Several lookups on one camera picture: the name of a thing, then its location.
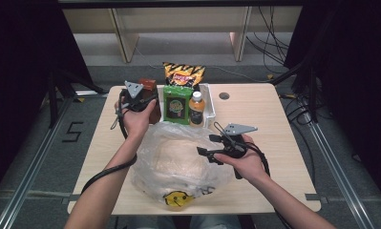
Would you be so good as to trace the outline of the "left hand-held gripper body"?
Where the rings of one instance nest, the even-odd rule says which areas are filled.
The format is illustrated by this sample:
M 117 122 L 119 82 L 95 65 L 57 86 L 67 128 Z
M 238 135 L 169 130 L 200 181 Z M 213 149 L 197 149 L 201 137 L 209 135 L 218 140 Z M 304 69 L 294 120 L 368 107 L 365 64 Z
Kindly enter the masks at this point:
M 142 104 L 141 91 L 143 85 L 125 81 L 125 88 L 121 91 L 118 101 L 118 110 L 121 112 L 123 109 L 128 109 L 134 112 L 142 112 L 148 104 Z

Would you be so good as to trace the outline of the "brown carton box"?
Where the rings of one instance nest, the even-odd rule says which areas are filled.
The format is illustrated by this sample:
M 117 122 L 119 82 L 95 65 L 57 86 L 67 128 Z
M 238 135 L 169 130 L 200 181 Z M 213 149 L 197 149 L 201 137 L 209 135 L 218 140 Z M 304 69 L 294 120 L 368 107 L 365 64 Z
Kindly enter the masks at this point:
M 155 99 L 157 101 L 154 110 L 151 112 L 149 117 L 149 122 L 151 124 L 156 124 L 160 121 L 161 118 L 157 81 L 155 79 L 150 78 L 141 78 L 138 82 L 143 85 L 141 97 L 143 99 L 150 98 Z

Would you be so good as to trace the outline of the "green snack packet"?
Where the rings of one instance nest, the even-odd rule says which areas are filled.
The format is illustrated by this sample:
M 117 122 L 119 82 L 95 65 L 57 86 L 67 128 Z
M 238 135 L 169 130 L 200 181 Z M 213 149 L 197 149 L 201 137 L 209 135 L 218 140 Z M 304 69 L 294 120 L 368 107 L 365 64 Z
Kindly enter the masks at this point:
M 189 124 L 189 100 L 193 90 L 181 86 L 163 88 L 163 119 L 182 125 Z

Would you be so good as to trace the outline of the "white plastic bin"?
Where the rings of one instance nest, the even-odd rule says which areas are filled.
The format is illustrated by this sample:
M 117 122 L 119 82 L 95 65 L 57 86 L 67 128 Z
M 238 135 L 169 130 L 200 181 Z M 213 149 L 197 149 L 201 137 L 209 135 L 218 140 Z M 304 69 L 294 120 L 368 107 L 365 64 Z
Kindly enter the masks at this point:
M 161 121 L 165 121 L 163 119 L 163 88 L 167 86 L 158 86 L 159 93 L 159 102 L 160 102 L 160 111 L 161 111 Z M 203 128 L 208 128 L 209 125 L 215 120 L 216 114 L 214 109 L 214 103 L 211 97 L 210 88 L 208 84 L 200 84 L 196 87 L 197 91 L 201 92 L 202 98 L 205 102 L 205 108 L 203 112 Z

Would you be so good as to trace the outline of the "clear plastic bag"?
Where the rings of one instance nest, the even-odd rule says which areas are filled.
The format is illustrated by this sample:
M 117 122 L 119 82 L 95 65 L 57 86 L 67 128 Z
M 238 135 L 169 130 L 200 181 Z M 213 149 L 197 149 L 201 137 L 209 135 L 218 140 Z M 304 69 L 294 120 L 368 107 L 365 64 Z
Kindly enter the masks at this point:
M 132 183 L 142 193 L 169 207 L 184 207 L 227 185 L 232 167 L 210 162 L 199 148 L 220 150 L 213 132 L 171 122 L 149 127 L 138 148 Z

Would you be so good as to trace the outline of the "orange drink bottle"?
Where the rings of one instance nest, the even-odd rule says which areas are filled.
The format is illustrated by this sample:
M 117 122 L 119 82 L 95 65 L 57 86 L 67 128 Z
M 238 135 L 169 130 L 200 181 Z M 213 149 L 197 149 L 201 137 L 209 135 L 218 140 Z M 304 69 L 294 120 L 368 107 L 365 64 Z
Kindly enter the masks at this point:
M 189 101 L 189 122 L 192 126 L 203 125 L 204 108 L 205 102 L 201 92 L 193 92 L 191 100 Z

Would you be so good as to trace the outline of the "yellow black chip bag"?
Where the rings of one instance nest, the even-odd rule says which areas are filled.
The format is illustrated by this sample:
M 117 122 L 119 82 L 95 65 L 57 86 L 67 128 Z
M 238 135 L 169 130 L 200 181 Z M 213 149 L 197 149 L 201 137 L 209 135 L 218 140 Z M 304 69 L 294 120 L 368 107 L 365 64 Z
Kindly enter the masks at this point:
M 203 80 L 203 65 L 186 65 L 171 62 L 163 63 L 165 83 L 169 86 L 195 88 Z

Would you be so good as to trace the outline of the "person's right hand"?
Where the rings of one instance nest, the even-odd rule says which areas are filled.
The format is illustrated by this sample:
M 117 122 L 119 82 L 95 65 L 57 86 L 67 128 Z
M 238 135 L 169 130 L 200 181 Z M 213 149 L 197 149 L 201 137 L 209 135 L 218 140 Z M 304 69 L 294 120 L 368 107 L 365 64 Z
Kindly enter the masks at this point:
M 270 180 L 258 154 L 248 149 L 241 158 L 233 158 L 224 154 L 214 154 L 214 158 L 222 163 L 231 165 L 238 173 L 256 188 L 260 188 Z

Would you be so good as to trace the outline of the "person's left hand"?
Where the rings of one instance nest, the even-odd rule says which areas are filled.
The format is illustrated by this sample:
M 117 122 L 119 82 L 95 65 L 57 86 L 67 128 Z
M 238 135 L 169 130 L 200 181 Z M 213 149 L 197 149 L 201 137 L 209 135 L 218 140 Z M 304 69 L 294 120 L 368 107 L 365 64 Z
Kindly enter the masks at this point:
M 129 137 L 143 137 L 150 124 L 150 115 L 154 111 L 157 101 L 151 100 L 147 107 L 141 112 L 133 112 L 129 109 L 123 109 L 123 117 L 117 119 L 121 131 L 126 139 Z

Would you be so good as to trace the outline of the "person's right leg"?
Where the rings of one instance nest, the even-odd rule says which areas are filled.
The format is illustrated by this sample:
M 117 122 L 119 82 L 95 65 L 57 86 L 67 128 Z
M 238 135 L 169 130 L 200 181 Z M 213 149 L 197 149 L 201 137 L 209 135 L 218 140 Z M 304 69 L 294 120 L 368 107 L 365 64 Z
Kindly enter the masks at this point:
M 242 226 L 237 216 L 204 215 L 192 217 L 190 229 L 242 229 Z

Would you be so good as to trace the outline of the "person's leg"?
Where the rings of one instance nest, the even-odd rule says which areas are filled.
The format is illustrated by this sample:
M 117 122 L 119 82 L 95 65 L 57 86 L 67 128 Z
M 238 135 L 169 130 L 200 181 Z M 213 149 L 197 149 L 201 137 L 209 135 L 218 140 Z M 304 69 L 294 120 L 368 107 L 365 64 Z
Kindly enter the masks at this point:
M 168 216 L 131 216 L 127 229 L 176 229 L 176 225 Z
M 192 217 L 190 229 L 242 229 L 242 226 L 237 216 L 204 215 Z

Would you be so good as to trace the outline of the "black metal stand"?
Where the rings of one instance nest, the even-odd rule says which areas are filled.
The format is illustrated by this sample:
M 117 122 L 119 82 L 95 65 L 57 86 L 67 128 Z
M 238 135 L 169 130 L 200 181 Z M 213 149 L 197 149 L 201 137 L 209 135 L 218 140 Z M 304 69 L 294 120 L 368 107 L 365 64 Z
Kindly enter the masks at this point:
M 303 91 L 307 91 L 308 111 L 310 112 L 313 122 L 316 123 L 318 121 L 316 114 L 317 81 L 313 64 L 309 60 L 303 60 L 287 72 L 271 79 L 269 83 L 276 86 L 293 75 L 295 75 L 295 79 L 291 89 L 296 94 L 301 94 Z
M 56 92 L 61 92 L 64 98 L 73 98 L 77 95 L 76 90 L 73 88 L 72 83 L 78 83 L 98 94 L 106 94 L 107 91 L 98 87 L 93 82 L 90 82 L 78 75 L 70 73 L 65 70 L 55 68 L 50 71 L 48 76 L 48 95 L 50 100 L 51 122 L 52 128 L 58 120 L 58 106 Z

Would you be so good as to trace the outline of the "person's left leg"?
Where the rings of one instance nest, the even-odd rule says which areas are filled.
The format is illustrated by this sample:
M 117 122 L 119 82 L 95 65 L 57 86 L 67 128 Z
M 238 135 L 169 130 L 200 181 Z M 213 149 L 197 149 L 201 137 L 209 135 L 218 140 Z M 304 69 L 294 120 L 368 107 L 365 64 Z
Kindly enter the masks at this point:
M 127 229 L 176 229 L 176 225 L 168 216 L 131 216 Z

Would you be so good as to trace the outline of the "dark curtain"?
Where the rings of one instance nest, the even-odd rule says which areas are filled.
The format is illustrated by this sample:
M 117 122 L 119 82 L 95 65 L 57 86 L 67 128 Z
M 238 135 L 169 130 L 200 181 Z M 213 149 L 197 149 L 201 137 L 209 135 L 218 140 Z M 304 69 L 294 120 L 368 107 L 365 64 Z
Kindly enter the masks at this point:
M 58 0 L 0 0 L 0 182 L 64 72 L 92 81 Z
M 381 0 L 307 0 L 285 66 L 296 66 L 336 10 L 316 75 L 327 104 L 381 191 Z

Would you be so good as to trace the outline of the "aluminium floor rail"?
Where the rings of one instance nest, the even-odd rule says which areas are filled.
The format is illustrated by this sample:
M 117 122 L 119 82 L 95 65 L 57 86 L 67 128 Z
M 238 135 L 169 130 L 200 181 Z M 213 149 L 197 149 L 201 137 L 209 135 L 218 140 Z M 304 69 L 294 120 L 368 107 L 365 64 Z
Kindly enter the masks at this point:
M 26 135 L 0 183 L 0 229 L 11 229 L 73 101 L 55 100 L 59 108 L 54 123 L 50 121 L 50 108 L 43 108 Z
M 320 125 L 318 123 L 311 123 L 309 128 L 359 228 L 374 229 L 374 224 L 364 203 L 352 187 Z

